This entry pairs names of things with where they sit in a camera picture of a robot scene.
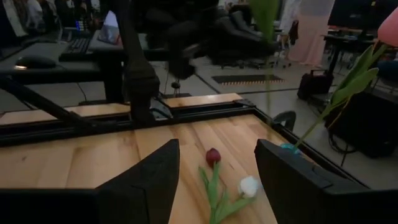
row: wooden tabletop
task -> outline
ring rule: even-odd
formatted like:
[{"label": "wooden tabletop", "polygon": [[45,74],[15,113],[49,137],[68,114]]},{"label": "wooden tabletop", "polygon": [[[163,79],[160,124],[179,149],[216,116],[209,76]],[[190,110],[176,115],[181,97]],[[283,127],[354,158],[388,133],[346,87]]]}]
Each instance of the wooden tabletop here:
[{"label": "wooden tabletop", "polygon": [[[206,96],[191,96],[184,98],[167,99],[165,102],[172,108],[181,106],[195,106],[212,103],[230,102],[233,100],[240,100],[241,97],[236,93],[220,94],[220,95],[206,95]],[[127,113],[130,107],[117,103],[104,105],[88,105],[88,106],[73,106],[65,108],[68,111],[73,111],[80,116],[96,116],[115,113]],[[49,121],[55,120],[53,116],[42,110],[16,111],[5,113],[0,117],[0,125],[28,123],[34,121]]]},{"label": "wooden tabletop", "polygon": [[[227,98],[235,100],[238,97],[204,96],[168,102],[170,105],[183,106],[215,103]],[[105,110],[108,109],[120,112],[116,107],[105,107]],[[243,177],[259,177],[254,157],[257,140],[268,139],[276,145],[286,142],[254,115],[244,115],[8,147],[0,150],[0,188],[95,188],[173,138],[180,141],[181,158],[180,178],[170,223],[181,224],[208,223],[210,208],[198,173],[198,166],[202,166],[208,175],[211,174],[204,159],[207,150],[214,147],[220,151],[220,182],[228,189],[231,198],[235,199],[238,197],[239,181]],[[267,196],[261,189],[253,204],[223,223],[277,222]]]}]

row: tulip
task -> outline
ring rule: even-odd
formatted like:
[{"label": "tulip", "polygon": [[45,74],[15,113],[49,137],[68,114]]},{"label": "tulip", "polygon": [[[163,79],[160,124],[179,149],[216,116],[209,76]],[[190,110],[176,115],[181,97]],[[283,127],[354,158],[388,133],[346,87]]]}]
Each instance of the tulip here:
[{"label": "tulip", "polygon": [[241,180],[241,183],[238,187],[238,191],[244,198],[252,198],[256,196],[258,188],[259,188],[258,180],[253,176],[249,176]]},{"label": "tulip", "polygon": [[398,47],[398,8],[381,24],[377,36],[381,42]]},{"label": "tulip", "polygon": [[209,151],[206,152],[206,161],[211,168],[213,168],[214,164],[216,164],[220,160],[221,160],[221,155],[217,151],[217,149],[211,148]]}]

